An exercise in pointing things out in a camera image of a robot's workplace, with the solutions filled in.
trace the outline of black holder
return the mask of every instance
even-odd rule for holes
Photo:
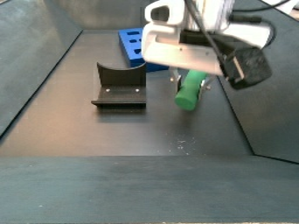
[[[145,63],[128,69],[112,69],[97,63],[100,90],[90,103],[100,108],[145,107]]]

